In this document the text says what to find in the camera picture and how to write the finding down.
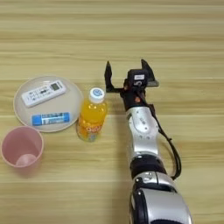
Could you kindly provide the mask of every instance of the white bottle cap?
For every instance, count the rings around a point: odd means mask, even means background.
[[[104,91],[101,88],[94,87],[90,90],[89,100],[93,103],[101,103],[104,101]]]

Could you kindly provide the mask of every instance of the bottle label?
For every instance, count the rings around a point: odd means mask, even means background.
[[[49,115],[42,115],[42,124],[63,123],[64,117],[62,113],[55,113]]]
[[[102,129],[102,123],[89,123],[80,116],[78,122],[78,135],[85,141],[93,142]]]

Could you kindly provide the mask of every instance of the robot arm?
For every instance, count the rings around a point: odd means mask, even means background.
[[[161,126],[144,100],[145,88],[158,86],[151,68],[142,60],[142,69],[129,70],[123,88],[114,88],[111,76],[108,63],[105,72],[107,92],[120,93],[132,137],[129,147],[133,179],[130,223],[192,224],[189,209],[172,178],[167,175],[159,155],[157,138]]]
[[[133,178],[130,223],[192,224],[189,209],[159,156],[158,124],[150,109],[130,108],[127,117],[133,143],[129,157]]]

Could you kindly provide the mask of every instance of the orange juice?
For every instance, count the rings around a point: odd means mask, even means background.
[[[88,99],[82,104],[77,133],[84,141],[93,142],[102,129],[108,112],[104,96],[102,89],[98,87],[92,88]]]

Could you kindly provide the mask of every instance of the black cable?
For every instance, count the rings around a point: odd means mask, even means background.
[[[152,114],[152,116],[155,118],[155,120],[157,121],[157,126],[158,126],[158,132],[166,139],[166,141],[169,143],[169,145],[171,146],[171,150],[174,156],[174,160],[175,160],[175,165],[176,165],[176,171],[175,174],[173,176],[171,176],[172,179],[176,179],[177,177],[180,176],[181,171],[182,171],[182,164],[181,164],[181,159],[179,156],[179,153],[176,149],[176,147],[174,146],[174,144],[172,143],[172,139],[169,138],[166,134],[165,131],[163,130],[162,126],[160,125],[158,118],[156,116],[156,111],[154,109],[153,104],[148,104],[147,101],[145,100],[145,98],[141,95],[141,93],[139,93],[138,91],[136,91],[137,95],[139,96],[139,98],[143,101],[143,103],[145,104],[145,106],[147,106],[150,109],[150,112]]]

